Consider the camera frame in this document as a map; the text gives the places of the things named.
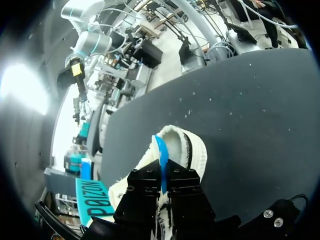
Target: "slipper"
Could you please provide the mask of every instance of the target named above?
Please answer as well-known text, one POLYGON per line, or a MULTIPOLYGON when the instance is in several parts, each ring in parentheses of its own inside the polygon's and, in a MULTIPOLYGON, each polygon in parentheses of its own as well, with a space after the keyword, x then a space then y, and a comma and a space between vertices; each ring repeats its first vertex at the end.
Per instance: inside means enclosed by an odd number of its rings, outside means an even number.
MULTIPOLYGON (((194 169, 201 181, 205 174, 207 163, 207 149, 201 138, 174 125, 165 126, 156 135, 164 140, 169 159, 184 168, 194 169)), ((139 170, 157 160, 159 158, 159 150, 157 148, 156 143, 152 141, 149 149, 135 169, 139 170)), ((109 200, 114 209, 117 209, 122 196, 126 193, 128 187, 127 177, 112 185, 108 190, 109 200)), ((172 237, 172 226, 169 224, 169 213, 166 207, 168 203, 168 193, 162 194, 161 192, 158 201, 158 222, 161 229, 161 238, 165 240, 169 240, 172 237)))

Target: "dark gray table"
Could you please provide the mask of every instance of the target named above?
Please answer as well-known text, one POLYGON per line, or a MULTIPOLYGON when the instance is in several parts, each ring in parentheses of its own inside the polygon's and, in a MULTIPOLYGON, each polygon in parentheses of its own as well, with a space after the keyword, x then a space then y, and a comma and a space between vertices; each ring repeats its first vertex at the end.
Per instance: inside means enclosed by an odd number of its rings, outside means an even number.
POLYGON ((237 214, 247 222, 277 199, 314 190, 320 173, 318 66, 304 49, 252 52, 132 101, 109 120, 105 185, 126 176, 151 135, 168 124, 203 139, 208 161, 201 185, 217 220, 237 214))

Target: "white pipe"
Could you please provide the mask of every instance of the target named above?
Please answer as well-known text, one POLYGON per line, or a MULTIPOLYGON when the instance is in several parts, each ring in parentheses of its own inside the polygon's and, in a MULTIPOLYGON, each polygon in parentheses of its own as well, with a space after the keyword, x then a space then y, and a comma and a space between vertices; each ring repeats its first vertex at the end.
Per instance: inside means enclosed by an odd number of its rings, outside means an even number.
POLYGON ((297 28, 298 28, 297 25, 285 25, 285 24, 281 24, 281 23, 272 21, 272 20, 266 18, 265 16, 262 16, 260 13, 256 12, 255 10, 253 10, 251 7, 249 7, 249 6, 248 6, 247 4, 245 4, 244 2, 242 2, 242 3, 243 3, 243 5, 244 5, 247 9, 249 9, 251 12, 253 12, 254 14, 257 14, 260 18, 263 18, 264 20, 266 20, 266 21, 269 22, 269 23, 272 23, 272 24, 274 24, 274 25, 277 25, 277 26, 279 26, 279 27, 281 27, 281 28, 285 28, 285 29, 297 29, 297 28))
MULTIPOLYGON (((185 24, 185 22, 178 16, 178 14, 175 13, 175 11, 173 11, 170 7, 168 7, 168 5, 162 1, 162 0, 158 0, 159 2, 161 2, 163 4, 163 6, 168 10, 168 11, 171 11, 172 14, 176 17, 176 19, 179 20, 179 22, 184 25, 184 27, 189 31, 190 35, 193 37, 196 45, 198 46, 198 48, 201 48, 201 45, 199 44, 198 40, 196 39, 196 36, 193 34, 193 32, 190 30, 190 28, 185 24)), ((207 59, 204 51, 201 51, 201 55, 203 57, 203 59, 207 59)))
POLYGON ((140 17, 134 16, 134 15, 132 15, 132 14, 130 14, 130 13, 128 13, 128 12, 126 12, 126 11, 122 11, 122 10, 117 9, 117 8, 105 8, 105 9, 103 9, 103 10, 101 11, 101 13, 102 13, 102 12, 104 12, 104 11, 116 11, 116 12, 120 12, 120 13, 127 14, 127 15, 129 15, 129 16, 131 16, 131 17, 135 18, 135 19, 139 19, 139 20, 141 20, 141 19, 142 19, 142 18, 140 18, 140 17))
POLYGON ((211 46, 217 43, 216 36, 210 30, 208 25, 204 22, 201 16, 197 13, 197 11, 188 3, 186 0, 172 0, 172 2, 178 6, 191 21, 196 25, 196 27, 200 30, 206 40, 209 42, 211 46))
POLYGON ((252 24, 251 18, 250 18, 249 13, 248 13, 248 11, 247 11, 247 9, 246 9, 246 6, 245 6, 244 1, 243 1, 243 0, 238 0, 238 1, 241 3, 241 6, 242 6, 242 8, 243 8, 243 11, 245 12, 246 18, 247 18, 248 21, 249 21, 249 25, 250 25, 251 30, 254 30, 254 29, 255 29, 255 28, 254 28, 254 25, 252 24))
POLYGON ((214 25, 212 24, 212 22, 208 19, 208 17, 201 11, 200 7, 194 2, 191 1, 191 4, 193 4, 194 7, 196 7, 196 9, 198 9, 198 11, 204 16, 205 20, 210 24, 210 26, 215 30, 216 34, 219 35, 218 30, 214 27, 214 25))

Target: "machinery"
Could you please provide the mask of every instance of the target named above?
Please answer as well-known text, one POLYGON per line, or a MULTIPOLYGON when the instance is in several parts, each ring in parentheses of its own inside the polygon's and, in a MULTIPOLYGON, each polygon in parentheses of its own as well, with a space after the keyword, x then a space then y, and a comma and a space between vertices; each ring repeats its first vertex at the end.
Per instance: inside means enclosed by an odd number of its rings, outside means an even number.
POLYGON ((285 239, 292 233, 301 213, 294 200, 303 198, 308 203, 306 196, 300 194, 291 199, 277 200, 244 225, 237 215, 215 221, 215 212, 202 191, 200 177, 195 170, 186 169, 170 159, 165 166, 165 175, 161 168, 159 160, 155 160, 140 170, 133 169, 127 178, 126 193, 115 213, 109 214, 115 221, 92 217, 90 227, 82 227, 82 237, 57 221, 41 201, 35 206, 43 219, 65 240, 157 239, 158 200, 163 187, 162 176, 165 176, 173 239, 255 240, 285 239))

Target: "black cable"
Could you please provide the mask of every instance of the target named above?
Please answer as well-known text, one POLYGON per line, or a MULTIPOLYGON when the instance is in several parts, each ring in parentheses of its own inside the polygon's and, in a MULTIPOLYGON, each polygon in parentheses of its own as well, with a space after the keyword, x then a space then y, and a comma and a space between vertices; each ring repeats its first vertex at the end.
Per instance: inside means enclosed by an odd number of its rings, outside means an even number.
POLYGON ((214 23, 214 25, 216 26, 216 28, 217 29, 219 29, 219 32, 220 32, 220 37, 222 37, 223 38, 223 40, 224 41, 226 41, 226 39, 225 39, 225 37, 224 37, 224 34, 222 33, 222 31, 220 30, 220 28, 218 27, 218 25, 216 24, 216 22, 215 22, 215 20, 210 16, 210 14, 208 15, 208 17, 212 20, 212 22, 214 23))
MULTIPOLYGON (((190 33, 188 33, 188 32, 186 32, 186 31, 184 31, 184 30, 182 30, 180 27, 178 27, 178 26, 176 26, 181 32, 183 32, 183 33, 185 33, 185 34, 188 34, 188 35, 190 35, 190 36, 192 36, 190 33)), ((203 39, 203 40, 206 40, 207 41, 207 39, 205 39, 204 37, 202 37, 202 36, 196 36, 196 35, 194 35, 196 38, 199 38, 199 39, 203 39)))
POLYGON ((261 34, 257 34, 255 35, 253 38, 256 39, 256 37, 258 37, 256 40, 258 40, 259 38, 261 38, 262 36, 265 36, 266 34, 265 33, 261 33, 261 34))
POLYGON ((294 196, 290 199, 290 201, 294 201, 296 199, 304 199, 305 200, 305 205, 307 206, 309 204, 309 199, 305 194, 298 194, 297 196, 294 196))

